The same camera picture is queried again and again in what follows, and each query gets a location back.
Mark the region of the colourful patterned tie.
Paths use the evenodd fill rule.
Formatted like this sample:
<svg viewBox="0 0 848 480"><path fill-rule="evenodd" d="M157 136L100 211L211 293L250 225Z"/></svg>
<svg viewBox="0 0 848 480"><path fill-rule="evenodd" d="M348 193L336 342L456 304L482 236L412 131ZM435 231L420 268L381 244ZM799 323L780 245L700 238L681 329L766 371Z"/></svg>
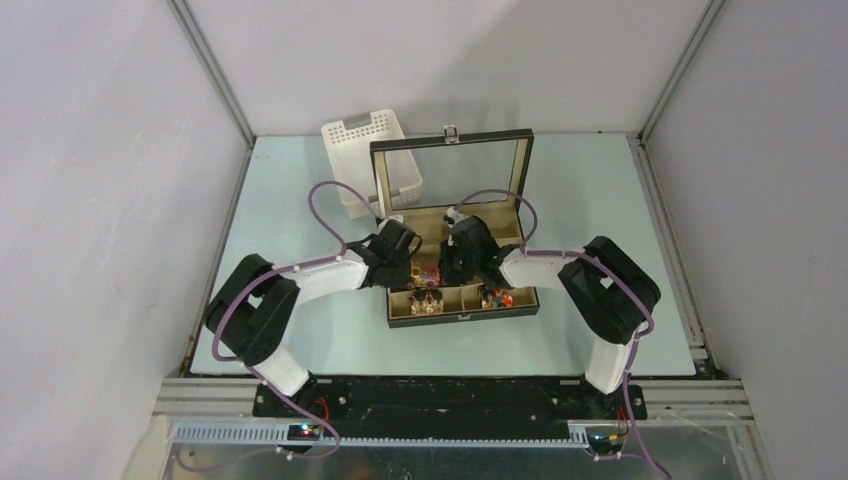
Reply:
<svg viewBox="0 0 848 480"><path fill-rule="evenodd" d="M411 266L412 284L420 288L436 288L442 284L440 269L434 265Z"/></svg>

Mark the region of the black compartment tie box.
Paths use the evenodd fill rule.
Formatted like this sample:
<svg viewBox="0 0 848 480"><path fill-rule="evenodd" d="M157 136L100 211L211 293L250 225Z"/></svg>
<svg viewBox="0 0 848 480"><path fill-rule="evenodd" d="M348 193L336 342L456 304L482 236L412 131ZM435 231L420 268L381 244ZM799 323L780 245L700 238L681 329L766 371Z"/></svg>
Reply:
<svg viewBox="0 0 848 480"><path fill-rule="evenodd" d="M414 232L411 278L387 291L392 328L530 316L533 287L512 287L500 263L525 241L520 197L534 133L457 132L369 145L382 213Z"/></svg>

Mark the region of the white perforated plastic basket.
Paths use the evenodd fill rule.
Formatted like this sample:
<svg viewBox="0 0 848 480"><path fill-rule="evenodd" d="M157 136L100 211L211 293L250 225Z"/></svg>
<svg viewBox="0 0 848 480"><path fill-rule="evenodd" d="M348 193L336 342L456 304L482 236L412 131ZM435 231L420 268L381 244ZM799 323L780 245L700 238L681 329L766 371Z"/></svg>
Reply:
<svg viewBox="0 0 848 480"><path fill-rule="evenodd" d="M326 123L321 135L333 178L354 188L376 207L377 180L370 144L405 138L395 112L381 109ZM392 202L399 207L413 206L421 199L423 178L412 153L393 151L386 160Z"/></svg>

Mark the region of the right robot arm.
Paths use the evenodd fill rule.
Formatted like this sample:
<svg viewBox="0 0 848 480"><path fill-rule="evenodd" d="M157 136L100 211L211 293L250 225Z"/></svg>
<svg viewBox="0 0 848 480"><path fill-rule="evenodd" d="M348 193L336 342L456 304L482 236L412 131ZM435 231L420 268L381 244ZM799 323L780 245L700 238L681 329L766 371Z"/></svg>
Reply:
<svg viewBox="0 0 848 480"><path fill-rule="evenodd" d="M585 411L606 418L622 403L619 390L636 341L654 327L661 299L656 282L615 242L597 236L578 251L500 246L478 216L449 208L447 265L490 289L544 288L568 294L594 334L581 392Z"/></svg>

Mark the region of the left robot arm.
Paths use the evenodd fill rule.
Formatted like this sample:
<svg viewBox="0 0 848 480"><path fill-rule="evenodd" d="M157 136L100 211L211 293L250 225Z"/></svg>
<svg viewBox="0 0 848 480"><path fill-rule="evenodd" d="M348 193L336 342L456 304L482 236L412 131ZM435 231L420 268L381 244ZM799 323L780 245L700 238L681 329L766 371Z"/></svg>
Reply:
<svg viewBox="0 0 848 480"><path fill-rule="evenodd" d="M316 403L312 374L283 345L296 308L340 292L410 284L411 260L421 245L421 237L394 216L336 255L287 266L258 254L244 257L203 312L213 358L242 364L278 393L290 415L308 414Z"/></svg>

